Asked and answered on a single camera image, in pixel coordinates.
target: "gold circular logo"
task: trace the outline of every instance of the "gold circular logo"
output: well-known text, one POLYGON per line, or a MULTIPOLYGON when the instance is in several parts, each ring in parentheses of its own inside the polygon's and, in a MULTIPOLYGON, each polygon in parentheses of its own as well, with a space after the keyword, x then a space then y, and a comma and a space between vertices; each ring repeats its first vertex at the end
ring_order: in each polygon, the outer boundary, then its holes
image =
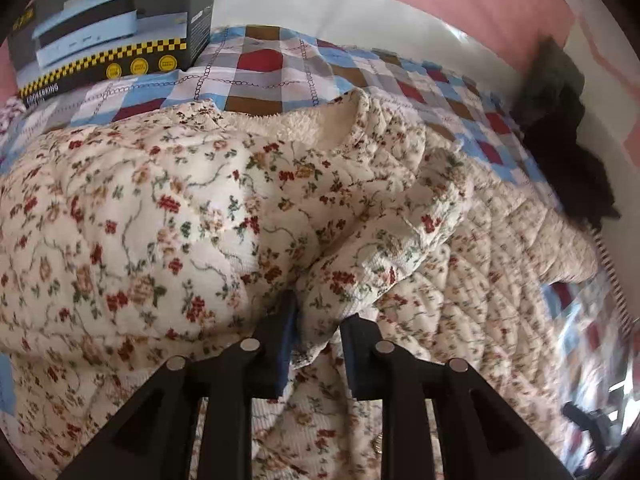
POLYGON ((146 62, 146 59, 137 57, 131 62, 130 68, 132 74, 143 75, 146 74, 147 70, 149 70, 149 63, 146 62))
POLYGON ((178 60, 175 59, 171 54, 167 54, 166 56, 162 56, 160 61, 158 61, 158 68, 162 72, 169 72, 169 70, 173 70, 178 66, 178 60))
POLYGON ((119 64, 111 63, 107 67, 107 77, 109 79, 116 79, 117 77, 120 77, 121 75, 122 75, 122 69, 121 69, 119 64))

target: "dark cloth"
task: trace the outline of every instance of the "dark cloth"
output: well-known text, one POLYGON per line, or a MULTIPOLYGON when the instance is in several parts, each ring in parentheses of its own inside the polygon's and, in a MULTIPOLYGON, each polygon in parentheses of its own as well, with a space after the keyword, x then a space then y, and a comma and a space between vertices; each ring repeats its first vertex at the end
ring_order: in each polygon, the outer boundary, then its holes
POLYGON ((525 132, 524 145, 536 159, 567 216, 587 219, 600 228, 602 218, 620 218, 602 161, 576 143, 584 106, 570 86, 564 86, 554 109, 525 132))
POLYGON ((562 88, 582 93, 584 76, 553 38, 540 43, 536 59, 511 109, 511 116, 523 131, 558 107, 562 88))

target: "game console image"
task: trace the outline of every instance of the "game console image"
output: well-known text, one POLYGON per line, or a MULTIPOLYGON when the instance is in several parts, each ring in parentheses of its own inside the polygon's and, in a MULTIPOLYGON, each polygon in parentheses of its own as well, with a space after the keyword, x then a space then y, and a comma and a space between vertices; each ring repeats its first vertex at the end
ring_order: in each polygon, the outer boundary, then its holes
POLYGON ((135 0, 69 0, 62 12, 34 28, 32 39, 41 68, 81 50, 138 30, 135 0))
POLYGON ((213 0, 33 0, 8 37, 30 107, 103 79, 185 70, 209 40, 213 0))

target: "plaid bedspread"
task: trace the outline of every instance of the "plaid bedspread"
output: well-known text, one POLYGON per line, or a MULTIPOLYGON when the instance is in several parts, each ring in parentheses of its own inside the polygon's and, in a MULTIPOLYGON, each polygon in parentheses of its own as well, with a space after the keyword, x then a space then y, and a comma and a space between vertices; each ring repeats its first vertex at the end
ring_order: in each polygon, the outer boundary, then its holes
MULTIPOLYGON (((276 114, 317 106, 354 87, 373 94, 383 91, 399 105, 415 107, 425 122, 461 140, 466 153, 491 164, 503 180, 534 186, 545 201, 555 200, 499 99, 479 91, 468 78, 430 62, 337 46, 286 28, 263 26, 214 31, 209 46, 187 72, 106 80, 42 103, 0 137, 0 173, 9 170, 33 137, 64 126, 107 124, 197 99, 212 99, 221 110, 276 114)), ((609 343, 614 338, 610 331, 606 338, 600 336, 606 330, 601 314, 606 313, 606 290, 599 275, 583 288, 565 292, 561 286, 550 286, 545 292, 562 331, 566 398, 591 409, 602 402, 596 390, 606 382, 596 370, 602 370, 602 362, 609 359, 606 353, 614 346, 609 343)), ((7 378, 0 374, 3 382, 7 378)), ((579 462, 586 445, 570 434, 565 463, 579 462)))

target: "red flower pattern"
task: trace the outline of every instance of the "red flower pattern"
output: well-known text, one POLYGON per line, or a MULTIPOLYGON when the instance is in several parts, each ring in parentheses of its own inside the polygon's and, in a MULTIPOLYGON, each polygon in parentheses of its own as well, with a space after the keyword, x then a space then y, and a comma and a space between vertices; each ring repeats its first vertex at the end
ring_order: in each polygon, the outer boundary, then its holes
POLYGON ((127 304, 129 304, 129 298, 121 290, 119 290, 117 294, 113 294, 112 296, 107 295, 107 307, 110 312, 117 312, 119 308, 122 308, 127 304))
POLYGON ((273 266, 271 267, 271 269, 265 272, 264 279, 266 280, 267 283, 269 283, 269 285, 271 285, 271 283, 273 283, 273 280, 275 280, 277 277, 281 275, 282 275, 282 270, 280 269, 280 267, 273 266))
POLYGON ((287 180, 295 180, 295 176, 293 175, 292 171, 281 171, 278 174, 278 178, 283 181, 286 182, 287 180))
POLYGON ((316 447, 319 450, 326 450, 327 448, 327 441, 324 437, 319 438, 318 440, 316 440, 316 447))
POLYGON ((31 180, 34 176, 36 176, 38 174, 38 172, 40 171, 40 168, 42 166, 38 166, 37 168, 35 168, 34 170, 31 170, 29 172, 29 174, 27 175, 27 179, 31 180))
POLYGON ((95 244, 93 250, 90 254, 92 265, 101 264, 102 263, 102 246, 100 244, 95 244))
POLYGON ((108 235, 114 235, 116 234, 117 227, 118 227, 117 222, 114 222, 113 220, 107 220, 104 223, 104 232, 107 233, 108 235))
POLYGON ((162 195, 158 201, 158 207, 160 209, 166 209, 170 213, 177 213, 180 211, 180 202, 169 195, 162 195))
POLYGON ((177 276, 178 272, 182 270, 182 262, 180 261, 180 258, 174 258, 169 262, 167 267, 169 267, 169 270, 174 274, 174 276, 177 276))
POLYGON ((38 199, 36 197, 31 197, 27 200, 27 203, 24 205, 24 214, 27 214, 38 204, 38 199))
POLYGON ((351 274, 350 272, 342 272, 341 270, 334 270, 331 279, 332 284, 330 285, 330 289, 337 296, 344 293, 343 285, 354 285, 356 282, 354 274, 351 274))
POLYGON ((60 462, 58 461, 58 459, 56 458, 56 456, 53 454, 52 451, 49 451, 47 453, 47 456, 57 467, 60 467, 60 462))
POLYGON ((56 444, 56 450, 58 451, 58 453, 60 453, 60 455, 66 458, 71 456, 71 453, 69 453, 66 449, 63 449, 62 447, 60 447, 58 444, 56 444))
POLYGON ((436 228, 433 225, 433 219, 431 219, 431 216, 425 215, 422 218, 420 218, 420 220, 422 220, 422 224, 424 225, 424 229, 428 233, 433 233, 436 230, 436 228))
POLYGON ((305 471, 304 469, 302 469, 302 468, 299 468, 299 467, 297 467, 297 466, 295 466, 293 464, 290 464, 289 466, 290 466, 290 468, 293 469, 293 471, 295 471, 299 475, 304 475, 304 476, 308 476, 309 475, 309 473, 307 471, 305 471))
POLYGON ((84 212, 82 211, 82 208, 78 207, 79 200, 80 197, 78 195, 75 195, 71 200, 71 218, 73 218, 77 223, 84 220, 84 212))
POLYGON ((400 296, 400 294, 394 294, 393 296, 394 300, 397 301, 400 305, 406 305, 407 303, 409 303, 406 298, 403 298, 402 296, 400 296))
POLYGON ((53 367, 49 367, 47 368, 47 375, 49 377, 51 377, 51 379, 53 380, 53 382, 57 383, 58 382, 58 374, 56 373, 56 371, 53 369, 53 367))
POLYGON ((118 355, 123 361, 129 361, 129 359, 131 358, 131 354, 133 353, 134 350, 135 348, 133 344, 131 343, 130 339, 127 337, 124 343, 122 343, 122 346, 118 348, 118 355))
POLYGON ((258 217, 252 216, 251 218, 245 218, 240 222, 240 225, 245 229, 247 227, 251 228, 251 231, 254 232, 255 235, 260 233, 260 224, 258 224, 258 217))
POLYGON ((205 306, 205 301, 200 297, 196 296, 191 300, 191 307, 187 310, 186 317, 192 323, 195 323, 196 320, 200 317, 200 314, 203 313, 205 306))
POLYGON ((81 428, 79 428, 78 426, 74 426, 69 422, 66 424, 66 434, 68 434, 68 436, 71 437, 73 440, 78 439, 80 432, 81 432, 81 428))

